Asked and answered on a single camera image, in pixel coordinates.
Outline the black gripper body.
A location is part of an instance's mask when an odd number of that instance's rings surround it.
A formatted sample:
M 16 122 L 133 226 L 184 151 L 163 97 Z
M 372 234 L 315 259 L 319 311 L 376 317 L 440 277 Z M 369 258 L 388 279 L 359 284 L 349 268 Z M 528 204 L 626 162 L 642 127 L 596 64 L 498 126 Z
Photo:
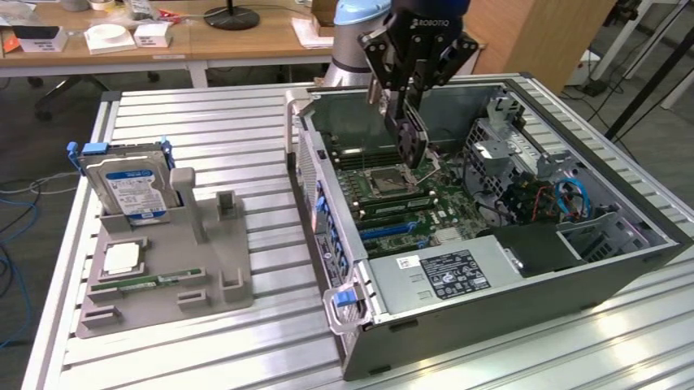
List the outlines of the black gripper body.
M 393 1 L 385 31 L 405 74 L 412 80 L 415 65 L 427 60 L 435 41 L 446 48 L 463 32 L 467 1 Z

